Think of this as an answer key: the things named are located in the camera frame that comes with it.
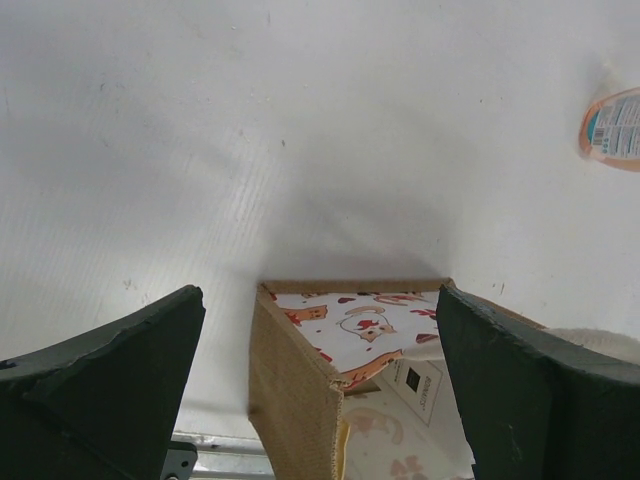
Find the orange bottle with pink cap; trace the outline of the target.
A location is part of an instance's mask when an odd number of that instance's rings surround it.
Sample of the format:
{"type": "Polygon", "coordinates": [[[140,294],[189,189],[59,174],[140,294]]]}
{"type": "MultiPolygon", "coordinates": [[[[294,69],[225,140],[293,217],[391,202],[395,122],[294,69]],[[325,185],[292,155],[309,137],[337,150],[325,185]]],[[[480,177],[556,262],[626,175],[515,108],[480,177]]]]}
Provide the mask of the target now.
{"type": "Polygon", "coordinates": [[[639,172],[639,88],[600,98],[586,110],[580,153],[609,167],[639,172]]]}

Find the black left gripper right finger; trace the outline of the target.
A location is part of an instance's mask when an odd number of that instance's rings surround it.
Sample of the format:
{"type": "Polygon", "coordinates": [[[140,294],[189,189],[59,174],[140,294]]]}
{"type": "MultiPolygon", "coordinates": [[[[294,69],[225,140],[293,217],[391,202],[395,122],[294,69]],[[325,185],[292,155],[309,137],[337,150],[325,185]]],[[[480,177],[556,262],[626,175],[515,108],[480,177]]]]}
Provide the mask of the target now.
{"type": "Polygon", "coordinates": [[[475,478],[638,478],[638,365],[454,286],[436,320],[475,478]]]}

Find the burlap cat print canvas bag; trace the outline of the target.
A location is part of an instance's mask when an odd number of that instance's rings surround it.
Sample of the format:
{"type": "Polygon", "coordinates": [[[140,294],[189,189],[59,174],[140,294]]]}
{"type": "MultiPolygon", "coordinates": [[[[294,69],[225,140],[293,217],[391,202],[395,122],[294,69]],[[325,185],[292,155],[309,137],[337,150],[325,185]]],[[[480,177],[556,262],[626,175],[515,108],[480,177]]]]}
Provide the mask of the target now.
{"type": "MultiPolygon", "coordinates": [[[[456,287],[450,279],[268,281],[258,287],[249,418],[277,478],[346,479],[345,398],[376,391],[376,376],[393,362],[442,362],[451,382],[436,320],[444,285],[456,287]]],[[[528,320],[639,367],[636,338],[528,320]]]]}

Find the white frosted rectangular bottle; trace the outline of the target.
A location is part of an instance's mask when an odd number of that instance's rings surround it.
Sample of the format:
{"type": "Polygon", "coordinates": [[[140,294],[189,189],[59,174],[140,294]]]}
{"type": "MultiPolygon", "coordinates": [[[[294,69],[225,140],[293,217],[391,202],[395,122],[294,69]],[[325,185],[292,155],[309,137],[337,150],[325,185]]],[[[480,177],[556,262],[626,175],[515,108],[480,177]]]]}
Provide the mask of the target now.
{"type": "Polygon", "coordinates": [[[398,360],[345,398],[346,479],[470,479],[473,454],[442,362],[398,360]]]}

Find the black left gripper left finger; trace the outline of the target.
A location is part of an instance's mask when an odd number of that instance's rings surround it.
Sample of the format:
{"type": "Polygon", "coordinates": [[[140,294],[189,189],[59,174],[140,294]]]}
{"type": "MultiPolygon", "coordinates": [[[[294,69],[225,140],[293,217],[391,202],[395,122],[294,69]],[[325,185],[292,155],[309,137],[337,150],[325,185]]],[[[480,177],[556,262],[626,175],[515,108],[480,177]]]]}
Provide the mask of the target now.
{"type": "Polygon", "coordinates": [[[158,479],[205,317],[187,285],[1,362],[4,479],[158,479]]]}

